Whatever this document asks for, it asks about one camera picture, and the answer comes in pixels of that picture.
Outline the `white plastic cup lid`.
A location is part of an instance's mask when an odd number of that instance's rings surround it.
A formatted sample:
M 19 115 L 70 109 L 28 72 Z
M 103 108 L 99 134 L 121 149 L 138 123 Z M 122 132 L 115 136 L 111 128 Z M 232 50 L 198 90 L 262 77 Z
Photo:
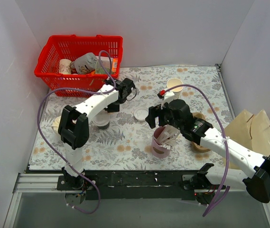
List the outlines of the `white plastic cup lid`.
M 105 111 L 105 110 L 102 110 L 101 112 L 99 112 L 94 118 L 93 118 L 93 123 L 96 125 L 96 126 L 102 126 L 102 125 L 105 125 L 107 124 L 108 122 L 110 122 L 110 114 Z

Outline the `pink straw holder cup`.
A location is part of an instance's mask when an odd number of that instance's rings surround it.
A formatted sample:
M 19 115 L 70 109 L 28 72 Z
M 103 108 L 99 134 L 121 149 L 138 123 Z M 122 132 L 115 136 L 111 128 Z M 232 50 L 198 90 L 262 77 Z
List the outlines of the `pink straw holder cup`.
M 165 128 L 164 126 L 157 128 L 153 133 L 151 141 L 151 152 L 155 157 L 160 159 L 168 157 L 171 152 L 171 150 L 166 149 L 165 147 L 160 145 L 159 142 L 157 141 L 157 138 L 163 132 L 164 128 Z

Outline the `black single paper cup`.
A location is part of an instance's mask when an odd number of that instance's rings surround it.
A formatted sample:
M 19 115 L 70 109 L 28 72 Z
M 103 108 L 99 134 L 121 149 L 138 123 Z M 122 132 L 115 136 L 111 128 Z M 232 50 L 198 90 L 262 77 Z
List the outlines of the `black single paper cup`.
M 107 124 L 105 124 L 105 125 L 102 125 L 102 126 L 97 126 L 99 129 L 101 129 L 101 130 L 106 130 L 106 129 L 108 129 L 108 127 L 110 126 L 110 123 L 108 122 Z

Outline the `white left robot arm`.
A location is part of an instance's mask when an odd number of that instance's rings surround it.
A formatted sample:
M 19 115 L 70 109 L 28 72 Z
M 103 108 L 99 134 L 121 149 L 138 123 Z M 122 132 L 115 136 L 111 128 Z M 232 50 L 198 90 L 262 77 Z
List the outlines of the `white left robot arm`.
M 74 107 L 67 105 L 62 111 L 58 134 L 64 143 L 67 159 L 62 172 L 65 182 L 74 190 L 79 190 L 84 185 L 84 179 L 79 174 L 84 171 L 82 147 L 90 136 L 89 123 L 104 112 L 119 112 L 120 105 L 127 101 L 133 90 L 136 90 L 131 79 L 114 81 L 116 87 L 113 81 L 107 80 L 98 94 L 92 95 Z

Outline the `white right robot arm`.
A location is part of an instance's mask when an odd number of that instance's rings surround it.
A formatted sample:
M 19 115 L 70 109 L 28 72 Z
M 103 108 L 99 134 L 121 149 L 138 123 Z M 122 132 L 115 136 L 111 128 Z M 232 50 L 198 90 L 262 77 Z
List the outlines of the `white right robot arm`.
M 270 155 L 253 152 L 231 139 L 225 141 L 211 123 L 194 117 L 189 106 L 180 99 L 149 107 L 146 122 L 150 128 L 155 128 L 156 118 L 160 126 L 168 124 L 179 130 L 187 140 L 231 161 L 246 175 L 241 182 L 247 192 L 259 202 L 270 202 Z

